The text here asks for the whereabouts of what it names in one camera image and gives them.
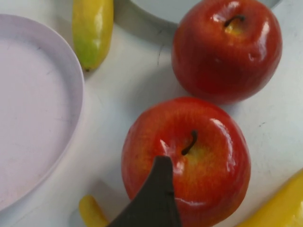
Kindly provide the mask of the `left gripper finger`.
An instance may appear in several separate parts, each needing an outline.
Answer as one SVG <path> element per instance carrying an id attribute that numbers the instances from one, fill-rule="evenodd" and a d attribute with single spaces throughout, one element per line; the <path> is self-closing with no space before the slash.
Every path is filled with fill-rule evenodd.
<path id="1" fill-rule="evenodd" d="M 143 186 L 110 227 L 180 227 L 175 202 L 173 167 L 167 156 L 156 156 Z"/>

